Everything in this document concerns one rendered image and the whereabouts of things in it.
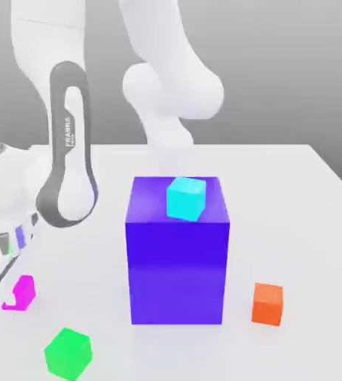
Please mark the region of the small magenta cube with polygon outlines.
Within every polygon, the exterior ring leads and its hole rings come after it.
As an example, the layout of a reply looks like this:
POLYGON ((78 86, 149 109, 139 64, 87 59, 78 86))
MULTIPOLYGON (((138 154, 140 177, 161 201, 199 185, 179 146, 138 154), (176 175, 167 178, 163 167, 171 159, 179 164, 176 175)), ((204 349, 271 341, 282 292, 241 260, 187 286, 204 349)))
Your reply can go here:
POLYGON ((8 305, 4 302, 1 308, 3 310, 26 311, 36 297, 33 276, 22 275, 13 287, 13 294, 15 296, 15 304, 8 305))

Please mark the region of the small cyan cube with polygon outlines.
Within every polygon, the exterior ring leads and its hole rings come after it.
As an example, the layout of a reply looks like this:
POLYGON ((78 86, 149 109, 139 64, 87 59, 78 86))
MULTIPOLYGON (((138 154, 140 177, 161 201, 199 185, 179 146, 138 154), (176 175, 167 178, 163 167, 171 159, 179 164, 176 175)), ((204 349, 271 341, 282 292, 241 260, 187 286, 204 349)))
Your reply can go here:
POLYGON ((176 177, 167 187, 167 216, 196 222, 206 205, 205 180, 188 177, 176 177))

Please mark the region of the small green cube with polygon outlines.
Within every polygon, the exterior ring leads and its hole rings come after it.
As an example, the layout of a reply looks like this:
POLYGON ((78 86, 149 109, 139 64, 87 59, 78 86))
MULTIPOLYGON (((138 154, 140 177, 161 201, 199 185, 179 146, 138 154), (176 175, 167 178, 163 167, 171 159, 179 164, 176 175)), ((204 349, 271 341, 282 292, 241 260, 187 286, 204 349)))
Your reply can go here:
POLYGON ((77 381, 92 360, 89 336, 64 327, 44 349, 48 371, 67 381, 77 381))

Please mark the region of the small orange cube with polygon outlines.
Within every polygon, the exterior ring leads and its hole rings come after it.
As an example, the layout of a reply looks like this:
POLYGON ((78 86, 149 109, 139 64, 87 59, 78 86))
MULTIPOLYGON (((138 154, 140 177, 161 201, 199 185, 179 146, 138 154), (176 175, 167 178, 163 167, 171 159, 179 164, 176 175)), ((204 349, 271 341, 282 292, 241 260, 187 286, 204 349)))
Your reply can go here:
POLYGON ((251 321, 280 326, 283 314, 283 288, 255 283, 251 321))

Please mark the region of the large purple box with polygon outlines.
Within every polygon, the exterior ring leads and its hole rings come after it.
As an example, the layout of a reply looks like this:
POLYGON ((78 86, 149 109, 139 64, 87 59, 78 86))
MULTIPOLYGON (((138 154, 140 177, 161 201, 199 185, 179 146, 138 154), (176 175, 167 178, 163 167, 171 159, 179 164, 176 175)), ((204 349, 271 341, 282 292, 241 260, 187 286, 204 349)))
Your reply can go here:
POLYGON ((216 177, 195 222, 166 214, 172 178, 136 176, 126 214, 133 324, 221 324, 230 219, 216 177))

